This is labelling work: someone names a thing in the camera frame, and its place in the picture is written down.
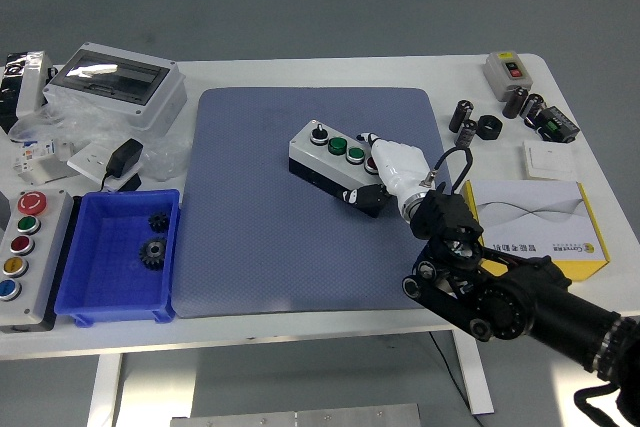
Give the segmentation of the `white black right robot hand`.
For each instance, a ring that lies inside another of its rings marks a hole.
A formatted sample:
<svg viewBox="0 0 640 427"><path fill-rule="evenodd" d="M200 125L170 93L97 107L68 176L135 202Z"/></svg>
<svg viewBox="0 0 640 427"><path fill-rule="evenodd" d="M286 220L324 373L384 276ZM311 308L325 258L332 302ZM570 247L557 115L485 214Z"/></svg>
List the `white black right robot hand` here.
<svg viewBox="0 0 640 427"><path fill-rule="evenodd" d="M362 133L356 139L369 144L381 183L344 191L342 199L360 208L373 207L383 198L395 196L400 214L409 221L432 187L432 182L427 180L431 169L423 151L383 140L374 133Z"/></svg>

